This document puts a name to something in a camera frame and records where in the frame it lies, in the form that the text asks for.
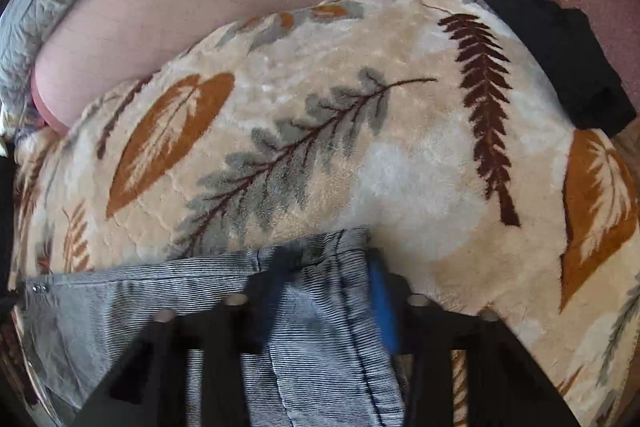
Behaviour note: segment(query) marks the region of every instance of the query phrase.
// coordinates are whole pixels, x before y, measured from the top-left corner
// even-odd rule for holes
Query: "brown fern print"
[[[53,252],[53,237],[48,235],[41,245],[39,245],[36,254],[36,267],[40,275],[48,275],[51,273],[51,254]]]
[[[95,155],[97,156],[98,160],[101,160],[103,158],[104,153],[107,150],[107,141],[111,137],[111,133],[113,132],[114,127],[116,127],[116,124],[118,123],[118,120],[120,119],[124,110],[127,108],[127,105],[133,102],[133,99],[135,98],[135,96],[142,90],[143,87],[146,86],[146,84],[151,82],[152,78],[153,78],[153,75],[150,74],[149,76],[146,76],[145,78],[142,78],[139,81],[137,81],[134,84],[134,86],[131,88],[131,90],[127,93],[127,96],[125,96],[122,99],[122,102],[120,102],[120,105],[118,106],[116,111],[113,113],[111,120],[108,121],[107,125],[104,126],[104,129],[102,130],[102,135],[100,135],[100,139],[98,140],[98,144],[95,148]]]
[[[484,197],[489,200],[496,192],[500,203],[500,220],[505,225],[520,226],[508,185],[511,177],[508,168],[511,162],[506,155],[504,120],[507,114],[500,102],[509,103],[502,90],[511,89],[504,75],[509,71],[501,62],[509,62],[495,41],[489,26],[470,14],[446,17],[439,26],[445,26],[449,38],[458,41],[457,62],[463,62],[465,75],[460,87],[468,89],[464,98],[465,107],[471,108],[469,121],[473,124],[476,138],[474,161],[478,163],[478,175],[485,181]]]
[[[31,168],[22,174],[15,181],[14,206],[17,217],[17,236],[22,238],[28,229],[29,220],[33,216],[33,211],[40,195],[40,185],[38,178],[44,167],[47,155],[57,146],[58,142],[51,142],[43,147],[40,153],[31,163]]]
[[[89,268],[89,254],[87,253],[87,241],[82,238],[86,230],[84,220],[84,201],[80,201],[74,211],[69,214],[63,209],[69,224],[66,229],[63,243],[63,258],[65,261],[64,273],[86,272]]]
[[[331,98],[307,97],[308,118],[276,121],[277,136],[254,128],[255,152],[227,155],[228,170],[200,181],[208,191],[188,205],[194,213],[178,227],[182,236],[174,244],[173,257],[226,247],[232,231],[243,237],[250,214],[266,230],[273,214],[287,210],[290,200],[303,206],[317,156],[324,156],[328,168],[340,145],[350,155],[364,122],[374,134],[382,129],[391,90],[436,80],[412,78],[387,84],[372,68],[362,68],[358,78],[361,89],[337,86]]]

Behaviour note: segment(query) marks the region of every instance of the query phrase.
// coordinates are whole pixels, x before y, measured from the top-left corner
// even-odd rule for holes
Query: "leaf pattern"
[[[274,16],[273,21],[267,28],[254,37],[249,51],[256,50],[265,44],[272,44],[286,37],[307,20],[317,23],[332,23],[344,19],[362,19],[363,17],[362,4],[351,0],[320,4],[291,12],[281,12]],[[253,17],[246,22],[233,24],[218,41],[216,47],[220,48],[236,35],[255,29],[263,21],[264,19],[262,18]]]
[[[562,195],[567,248],[561,256],[561,310],[638,225],[633,181],[600,130],[574,132]]]
[[[150,74],[149,76],[146,76],[145,78],[142,78],[141,80],[137,81],[133,85],[131,90],[127,93],[127,96],[125,96],[122,99],[122,102],[120,102],[120,105],[114,111],[113,116],[109,119],[109,121],[107,122],[107,125],[104,126],[104,129],[102,130],[102,134],[100,135],[100,139],[98,140],[98,144],[95,148],[95,155],[97,156],[98,160],[101,160],[103,158],[104,153],[107,150],[107,140],[111,137],[111,133],[113,132],[114,127],[116,127],[116,124],[118,123],[118,120],[120,119],[124,110],[127,108],[127,105],[133,102],[133,99],[135,98],[135,96],[140,91],[142,91],[142,88],[145,87],[146,84],[151,82],[152,78],[153,78],[153,75]]]
[[[56,176],[58,174],[58,168],[60,167],[60,162],[66,157],[69,156],[75,149],[78,144],[78,140],[81,137],[82,131],[86,126],[89,126],[92,120],[97,116],[98,112],[102,108],[102,106],[110,102],[115,98],[114,95],[110,94],[105,97],[102,97],[96,100],[91,105],[85,108],[82,113],[82,118],[80,121],[76,122],[76,124],[71,128],[71,130],[66,134],[66,136],[60,142],[60,153],[56,155],[56,164],[50,170],[51,174],[49,175],[49,180],[47,181],[47,187],[44,192],[44,204],[47,204],[49,200],[49,194],[51,189],[54,186],[54,181],[56,180]]]
[[[485,181],[484,197],[489,200],[496,193],[500,203],[500,221],[513,227],[520,226],[508,185],[511,161],[506,155],[504,120],[508,118],[502,103],[509,99],[502,92],[511,89],[504,75],[509,71],[500,62],[509,62],[497,44],[491,28],[478,22],[470,14],[455,14],[438,22],[444,26],[449,38],[458,41],[457,62],[464,62],[464,78],[460,87],[467,89],[465,107],[471,108],[469,121],[476,138],[474,161],[478,175]]]
[[[80,201],[74,211],[69,214],[64,210],[68,220],[65,240],[62,246],[65,266],[64,273],[81,273],[89,270],[89,254],[87,252],[87,241],[83,239],[87,222],[84,219],[84,200]]]
[[[20,244],[24,244],[29,223],[40,195],[40,173],[44,167],[49,152],[58,142],[48,142],[31,162],[29,168],[22,169],[15,181],[14,208],[16,237]]]
[[[598,411],[591,422],[592,427],[606,427],[609,424],[609,418],[615,409],[615,405],[618,401],[618,391],[615,389],[611,389],[607,396],[604,398],[600,407],[598,407]]]
[[[49,226],[49,223],[44,227],[43,241],[36,247],[36,263],[38,273],[40,275],[47,275],[51,273],[51,254],[53,252],[53,227]]]
[[[602,357],[602,367],[600,368],[600,374],[598,375],[598,383],[600,385],[606,385],[609,380],[609,367],[613,360],[620,340],[622,339],[622,333],[625,328],[631,322],[631,319],[638,315],[640,309],[640,273],[636,275],[636,281],[638,284],[631,288],[626,294],[628,299],[618,314],[618,318],[613,323],[611,333],[609,334],[609,343],[607,349],[605,349],[604,356]]]
[[[231,73],[190,74],[167,89],[129,138],[113,177],[107,218],[135,200],[193,147],[234,87]]]
[[[570,389],[574,386],[575,380],[577,380],[578,375],[580,375],[582,368],[583,366],[581,365],[569,378],[562,380],[560,384],[556,385],[556,389],[558,390],[558,393],[560,393],[560,396],[564,398],[570,391]]]
[[[278,135],[254,128],[255,152],[227,155],[227,171],[200,181],[207,191],[189,203],[193,215],[178,227],[183,235],[174,245],[175,257],[196,255],[204,243],[207,248],[226,247],[232,229],[242,240],[250,214],[266,230],[274,212],[287,210],[290,200],[303,206],[317,156],[328,169],[340,145],[345,155],[351,154],[364,122],[374,134],[380,132],[392,89],[435,81],[413,78],[387,84],[370,68],[360,70],[359,80],[362,89],[334,87],[331,99],[308,96],[308,118],[276,121]]]
[[[451,360],[453,362],[453,425],[463,427],[468,423],[466,351],[451,351]]]

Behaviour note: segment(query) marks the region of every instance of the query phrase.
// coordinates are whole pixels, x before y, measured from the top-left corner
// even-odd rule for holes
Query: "black cloth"
[[[529,49],[578,129],[613,136],[636,117],[583,12],[551,0],[483,1]]]

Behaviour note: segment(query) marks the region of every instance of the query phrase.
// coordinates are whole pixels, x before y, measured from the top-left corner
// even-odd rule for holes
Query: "black fabric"
[[[12,364],[8,345],[6,344],[7,340],[3,338],[3,335],[14,335],[14,325],[8,313],[14,307],[15,299],[18,297],[18,292],[9,292],[7,290],[14,243],[13,192],[15,176],[14,148],[11,144],[8,144],[7,149],[8,158],[0,157],[0,328],[2,329],[0,354],[2,354],[3,358],[3,360],[0,360],[0,418],[2,419],[0,423],[6,427],[36,427],[36,424],[27,413],[24,402],[9,384],[4,372],[5,368],[2,367],[4,363]],[[8,322],[11,330],[5,328],[5,321]],[[22,379],[24,400],[30,405],[35,404],[37,398],[24,369],[14,367],[15,373]]]
[[[636,117],[583,12],[550,0],[483,1],[529,49],[578,129],[613,136]]]

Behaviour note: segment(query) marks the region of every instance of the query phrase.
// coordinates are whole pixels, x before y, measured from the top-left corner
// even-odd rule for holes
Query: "orange leaf print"
[[[25,166],[25,174],[23,175],[21,172],[15,181],[14,203],[17,210],[15,215],[17,217],[18,236],[21,240],[24,240],[23,236],[29,230],[31,216],[33,216],[33,211],[40,197],[40,186],[38,185],[40,173],[47,161],[49,152],[57,145],[58,142],[52,142],[44,146],[35,159]]]
[[[283,30],[291,30],[293,29],[293,25],[295,20],[293,19],[293,15],[288,12],[282,12],[280,15],[280,27]]]
[[[62,246],[65,261],[64,273],[80,273],[88,270],[89,254],[86,251],[87,241],[82,236],[86,230],[84,220],[84,201],[80,201],[69,216],[63,209],[69,224],[66,228],[65,240]]]
[[[218,115],[234,87],[231,73],[190,74],[167,89],[129,138],[109,191],[106,216],[135,200],[180,161]]]
[[[248,31],[254,29],[262,20],[262,17],[254,16],[240,25],[238,31]]]
[[[561,256],[561,310],[638,225],[633,181],[602,131],[574,132],[563,196],[567,248]]]
[[[349,12],[338,4],[321,4],[314,6],[311,9],[311,13],[317,19],[335,19],[349,15]]]

